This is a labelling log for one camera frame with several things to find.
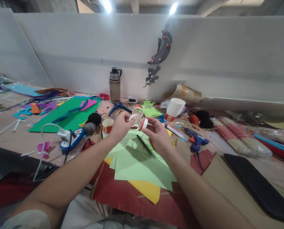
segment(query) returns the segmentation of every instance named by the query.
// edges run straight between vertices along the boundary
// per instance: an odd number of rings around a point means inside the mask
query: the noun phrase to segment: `ceiling light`
[[[176,12],[178,3],[174,3],[170,8],[170,15],[173,15]]]
[[[111,8],[111,3],[110,3],[110,1],[109,1],[109,0],[104,0],[103,3],[104,3],[103,6],[104,6],[106,12],[107,12],[107,13],[111,13],[112,8]]]

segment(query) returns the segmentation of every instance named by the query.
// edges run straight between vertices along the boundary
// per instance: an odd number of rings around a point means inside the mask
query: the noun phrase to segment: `blue pliers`
[[[125,109],[126,111],[128,111],[129,113],[132,113],[131,110],[129,110],[127,107],[125,107],[121,101],[119,101],[117,104],[114,105],[114,107],[111,109],[110,113],[109,113],[109,116],[112,115],[112,113],[117,109],[117,108],[123,108]]]

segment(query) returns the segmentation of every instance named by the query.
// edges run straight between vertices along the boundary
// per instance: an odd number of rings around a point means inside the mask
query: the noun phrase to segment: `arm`
[[[229,200],[185,163],[158,120],[148,117],[148,123],[152,126],[143,132],[153,140],[156,151],[170,167],[202,228],[254,228]]]
[[[51,228],[55,228],[63,209],[90,182],[108,153],[134,125],[134,120],[125,121],[129,117],[130,115],[122,112],[114,122],[113,129],[107,138],[56,170],[23,201],[11,217],[26,210],[38,209],[47,214]]]

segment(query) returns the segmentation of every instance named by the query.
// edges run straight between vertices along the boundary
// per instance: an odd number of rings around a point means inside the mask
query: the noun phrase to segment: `hand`
[[[147,128],[142,131],[152,139],[157,153],[164,157],[175,148],[171,143],[170,136],[159,120],[152,117],[146,118],[148,119],[148,123],[152,126],[147,125]]]
[[[131,114],[121,112],[113,123],[112,130],[108,136],[115,144],[119,143],[128,133],[130,128],[135,124],[135,120],[128,121]]]

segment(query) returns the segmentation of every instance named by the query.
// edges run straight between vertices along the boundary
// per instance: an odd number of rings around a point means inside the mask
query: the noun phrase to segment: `sleeve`
[[[28,210],[7,220],[0,229],[50,229],[50,221],[43,211]]]

